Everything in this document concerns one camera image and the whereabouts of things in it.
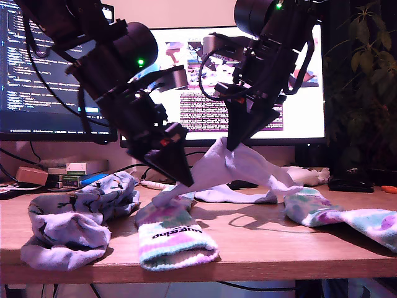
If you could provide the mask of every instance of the wall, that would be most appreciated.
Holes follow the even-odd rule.
[[[235,0],[105,0],[103,2],[115,7],[116,18],[126,19],[127,22],[142,22],[150,28],[234,25]],[[33,145],[36,152],[44,159],[71,155],[82,155],[90,159],[105,158],[110,161],[111,171],[134,163],[131,157],[125,153],[126,150],[120,148],[118,142],[106,146],[70,142],[35,142]],[[37,160],[27,142],[1,142],[0,146],[16,155]],[[186,152],[202,149],[188,148]],[[285,165],[294,160],[293,147],[255,149],[277,165]],[[189,158],[189,163],[192,164],[199,156],[195,155]],[[26,165],[4,154],[0,154],[0,162],[13,175],[16,174],[18,166]]]

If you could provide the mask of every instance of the wooden desk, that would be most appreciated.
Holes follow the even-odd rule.
[[[396,210],[397,195],[330,192],[331,202],[347,210]],[[157,191],[137,187],[145,206]],[[245,193],[265,191],[245,190]],[[37,271],[19,259],[21,246],[32,236],[27,206],[34,196],[1,204],[1,282],[3,284],[122,283],[187,281],[264,281],[286,279],[368,278],[397,276],[397,255],[344,223],[317,229],[287,219],[283,203],[267,205],[198,202],[191,214],[220,247],[210,264],[153,273],[138,263],[134,215],[109,222],[112,239],[105,257],[64,273]]]

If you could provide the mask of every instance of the white cable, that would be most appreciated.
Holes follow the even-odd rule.
[[[21,187],[0,187],[0,191],[35,191],[39,189],[42,185],[33,188],[21,188]]]
[[[165,188],[169,187],[169,184],[153,182],[153,181],[148,181],[148,180],[142,180],[140,182],[140,184],[150,187],[150,188],[155,188],[155,189],[165,189]]]

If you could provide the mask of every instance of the computer monitor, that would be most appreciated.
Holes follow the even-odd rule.
[[[159,55],[155,64],[144,72],[169,68],[172,65],[185,65],[189,82],[188,89],[174,89],[166,92],[153,91],[154,102],[161,103],[167,110],[170,122],[180,122],[189,129],[185,145],[187,147],[210,146],[217,138],[227,136],[228,112],[224,102],[212,101],[204,97],[199,89],[198,73],[202,62],[203,38],[212,32],[227,36],[248,36],[237,27],[201,27],[153,29]],[[296,95],[288,96],[282,105],[274,109],[280,117],[256,133],[247,145],[294,145],[297,143],[323,142],[324,96],[321,58],[321,26],[313,29],[315,50],[302,87]],[[297,60],[289,85],[293,86],[298,70],[303,64],[307,47]],[[217,82],[232,83],[235,62],[211,57],[203,68],[202,81],[206,92],[213,93]],[[121,146],[125,147],[125,138]]]
[[[84,132],[81,119],[67,111],[40,82],[25,48],[25,34],[19,7],[12,0],[0,2],[1,10],[1,98],[0,140],[17,141],[95,141],[115,142],[117,130],[90,123],[93,135]],[[114,22],[114,8],[104,5],[109,23]],[[33,23],[33,36],[40,49],[52,41]],[[95,42],[78,46],[68,53],[76,58],[92,50]],[[47,58],[33,58],[44,80],[70,108],[79,112],[79,82],[65,75],[68,64],[54,52]],[[97,104],[85,93],[86,112],[90,119],[108,124]]]

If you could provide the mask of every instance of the tie-dye sock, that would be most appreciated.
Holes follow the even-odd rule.
[[[188,213],[193,193],[173,198],[167,207],[149,203],[135,215],[142,268],[163,271],[213,261],[218,245]]]
[[[305,187],[284,198],[287,216],[307,227],[345,222],[354,229],[397,253],[397,212],[383,209],[343,211],[319,191]]]

